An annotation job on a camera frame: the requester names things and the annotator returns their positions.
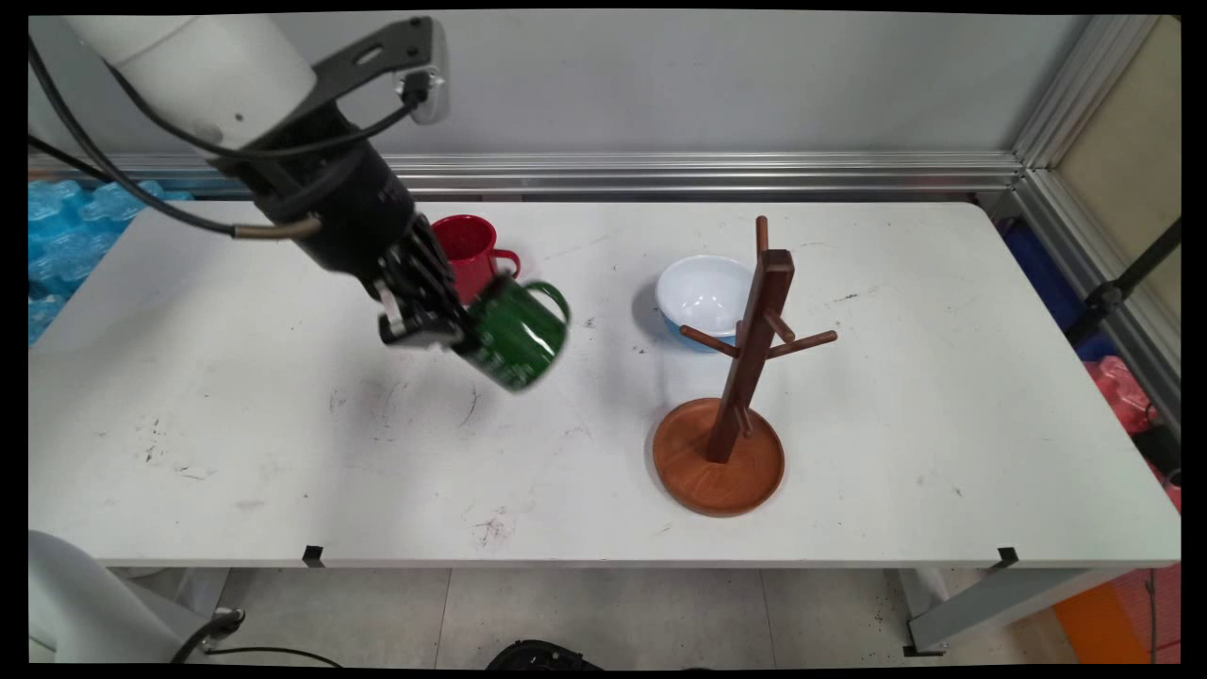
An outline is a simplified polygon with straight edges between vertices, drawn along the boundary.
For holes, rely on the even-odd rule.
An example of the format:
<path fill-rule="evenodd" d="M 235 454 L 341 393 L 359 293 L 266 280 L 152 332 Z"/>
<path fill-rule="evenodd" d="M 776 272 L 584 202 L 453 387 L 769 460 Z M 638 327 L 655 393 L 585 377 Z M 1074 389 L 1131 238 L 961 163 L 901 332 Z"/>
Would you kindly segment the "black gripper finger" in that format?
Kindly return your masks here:
<path fill-rule="evenodd" d="M 456 328 L 425 303 L 425 289 L 415 287 L 408 276 L 404 253 L 379 257 L 377 268 L 377 298 L 383 308 L 378 330 L 383 343 L 410 349 L 439 345 L 445 351 L 470 351 L 470 328 Z"/>
<path fill-rule="evenodd" d="M 409 221 L 404 259 L 409 279 L 425 289 L 425 303 L 456 328 L 470 328 L 470 314 L 457 298 L 455 275 L 426 215 L 413 215 Z"/>

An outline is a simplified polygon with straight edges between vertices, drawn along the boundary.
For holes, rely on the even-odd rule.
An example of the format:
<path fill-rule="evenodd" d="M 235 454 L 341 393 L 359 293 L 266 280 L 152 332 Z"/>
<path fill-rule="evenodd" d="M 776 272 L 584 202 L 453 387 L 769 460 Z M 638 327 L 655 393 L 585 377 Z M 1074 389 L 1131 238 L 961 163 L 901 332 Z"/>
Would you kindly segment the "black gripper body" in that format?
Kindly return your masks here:
<path fill-rule="evenodd" d="M 273 224 L 319 219 L 321 228 L 297 245 L 327 271 L 381 279 L 381 259 L 422 259 L 415 201 L 369 141 L 272 160 L 208 162 L 245 185 Z"/>

